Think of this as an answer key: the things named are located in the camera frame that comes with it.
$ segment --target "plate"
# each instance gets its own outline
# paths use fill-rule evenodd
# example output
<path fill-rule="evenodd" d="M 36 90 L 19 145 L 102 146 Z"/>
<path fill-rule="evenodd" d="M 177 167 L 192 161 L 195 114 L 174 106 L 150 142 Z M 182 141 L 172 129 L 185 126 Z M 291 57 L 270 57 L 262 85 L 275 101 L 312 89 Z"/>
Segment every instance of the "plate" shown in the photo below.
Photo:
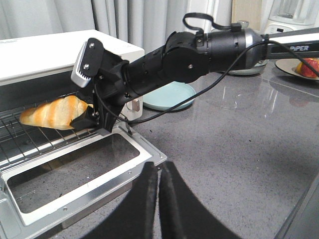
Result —
<path fill-rule="evenodd" d="M 300 63 L 300 60 L 298 59 L 281 59 L 276 61 L 275 65 L 282 71 L 290 74 L 290 75 L 294 75 L 297 76 L 299 78 L 304 78 L 307 80 L 313 80 L 313 81 L 317 81 L 319 80 L 319 78 L 310 78 L 310 77 L 306 77 L 306 76 L 302 76 L 298 73 L 295 72 L 295 68 L 298 66 L 298 64 Z"/>
<path fill-rule="evenodd" d="M 192 86 L 181 82 L 171 82 L 144 95 L 143 105 L 153 110 L 165 111 L 195 94 L 196 91 Z M 174 111 L 181 110 L 189 106 L 193 103 L 193 101 L 194 99 L 186 102 L 174 109 Z"/>
<path fill-rule="evenodd" d="M 246 70 L 234 70 L 230 71 L 230 75 L 237 75 L 237 76 L 251 76 L 251 75 L 257 75 L 260 74 L 266 67 L 269 60 L 261 60 L 258 62 L 255 66 L 253 66 L 251 69 Z"/>

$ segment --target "apple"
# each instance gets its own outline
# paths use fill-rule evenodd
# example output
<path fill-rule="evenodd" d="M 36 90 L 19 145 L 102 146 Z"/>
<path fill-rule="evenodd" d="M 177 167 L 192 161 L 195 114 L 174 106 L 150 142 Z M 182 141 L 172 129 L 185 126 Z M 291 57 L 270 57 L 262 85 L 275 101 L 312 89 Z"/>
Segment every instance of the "apple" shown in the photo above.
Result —
<path fill-rule="evenodd" d="M 307 61 L 316 71 L 319 71 L 319 59 L 305 58 L 304 60 Z M 300 62 L 296 67 L 296 72 L 305 77 L 317 78 L 317 75 L 302 62 Z"/>

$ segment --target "robotic arm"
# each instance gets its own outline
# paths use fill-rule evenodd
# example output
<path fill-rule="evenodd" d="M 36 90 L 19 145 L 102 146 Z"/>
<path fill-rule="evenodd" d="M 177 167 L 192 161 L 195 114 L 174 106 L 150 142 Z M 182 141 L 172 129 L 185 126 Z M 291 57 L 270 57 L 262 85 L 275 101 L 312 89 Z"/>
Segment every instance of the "robotic arm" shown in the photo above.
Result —
<path fill-rule="evenodd" d="M 210 20 L 220 31 L 204 33 L 187 24 L 189 17 Z M 237 23 L 220 26 L 201 13 L 187 13 L 183 23 L 197 33 L 174 32 L 164 46 L 132 63 L 105 50 L 99 40 L 88 39 L 71 79 L 80 87 L 94 85 L 94 108 L 88 107 L 71 125 L 98 127 L 108 133 L 125 103 L 170 82 L 191 83 L 209 72 L 250 69 L 262 59 L 319 57 L 319 28 L 258 35 Z"/>

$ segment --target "black cable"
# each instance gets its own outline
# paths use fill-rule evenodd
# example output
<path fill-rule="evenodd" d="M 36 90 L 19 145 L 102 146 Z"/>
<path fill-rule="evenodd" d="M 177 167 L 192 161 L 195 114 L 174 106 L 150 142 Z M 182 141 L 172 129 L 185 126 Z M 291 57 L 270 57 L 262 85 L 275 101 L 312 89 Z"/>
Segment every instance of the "black cable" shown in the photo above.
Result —
<path fill-rule="evenodd" d="M 114 116 L 115 118 L 117 118 L 118 120 L 121 120 L 121 121 L 124 121 L 124 122 L 127 122 L 127 123 L 144 123 L 144 122 L 147 122 L 147 121 L 150 121 L 150 120 L 153 120 L 153 119 L 156 119 L 174 109 L 176 109 L 177 107 L 185 104 L 186 102 L 188 101 L 191 101 L 193 99 L 195 99 L 196 97 L 206 93 L 207 91 L 211 90 L 213 87 L 215 87 L 222 79 L 224 79 L 224 77 L 229 73 L 229 71 L 231 71 L 231 69 L 237 64 L 237 62 L 240 60 L 240 58 L 246 54 L 250 49 L 256 47 L 256 46 L 259 46 L 259 45 L 267 45 L 267 44 L 276 44 L 278 46 L 281 46 L 283 47 L 284 49 L 286 49 L 288 52 L 290 52 L 293 56 L 295 56 L 297 59 L 299 59 L 301 62 L 303 62 L 306 66 L 308 66 L 318 77 L 319 77 L 319 72 L 317 72 L 307 61 L 305 61 L 301 56 L 299 56 L 297 53 L 295 53 L 294 51 L 292 51 L 290 48 L 288 48 L 287 46 L 279 43 L 279 42 L 276 42 L 276 41 L 271 41 L 271 40 L 266 40 L 266 41 L 261 41 L 261 42 L 258 42 L 258 43 L 255 43 L 253 45 L 250 45 L 249 47 L 245 48 L 244 51 L 242 51 L 239 56 L 234 60 L 234 62 L 228 67 L 228 69 L 214 82 L 212 83 L 210 86 L 206 87 L 205 89 L 201 90 L 200 92 L 196 93 L 195 95 L 187 98 L 186 100 L 178 103 L 177 105 L 175 106 L 172 106 L 170 107 L 169 109 L 159 113 L 159 114 L 156 114 L 154 116 L 151 116 L 149 118 L 146 118 L 146 119 L 140 119 L 140 120 L 128 120 L 128 119 L 124 119 L 122 117 L 119 117 L 118 115 L 116 115 L 114 112 L 112 112 L 107 106 L 106 104 L 104 103 L 104 101 L 102 100 L 102 98 L 100 97 L 99 93 L 98 93 L 98 89 L 96 87 L 96 84 L 94 84 L 94 90 L 95 90 L 95 94 L 97 96 L 97 98 L 99 99 L 100 103 L 102 104 L 102 106 L 104 107 L 104 109 L 109 112 L 112 116 Z"/>

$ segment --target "white appliance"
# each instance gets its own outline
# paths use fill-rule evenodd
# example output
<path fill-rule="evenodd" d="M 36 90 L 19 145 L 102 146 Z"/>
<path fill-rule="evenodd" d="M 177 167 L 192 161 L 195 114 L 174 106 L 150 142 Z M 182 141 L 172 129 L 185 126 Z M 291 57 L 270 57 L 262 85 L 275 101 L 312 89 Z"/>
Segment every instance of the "white appliance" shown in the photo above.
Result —
<path fill-rule="evenodd" d="M 318 0 L 273 0 L 265 33 L 272 34 L 319 26 Z"/>
<path fill-rule="evenodd" d="M 108 135 L 94 128 L 55 130 L 19 122 L 25 109 L 58 97 L 92 100 L 92 89 L 70 79 L 90 37 L 123 59 L 144 55 L 143 49 L 96 30 L 0 41 L 1 239 L 32 239 L 57 225 L 65 228 L 128 190 L 146 161 L 158 165 L 167 159 L 121 122 Z M 122 114 L 140 117 L 138 100 Z"/>

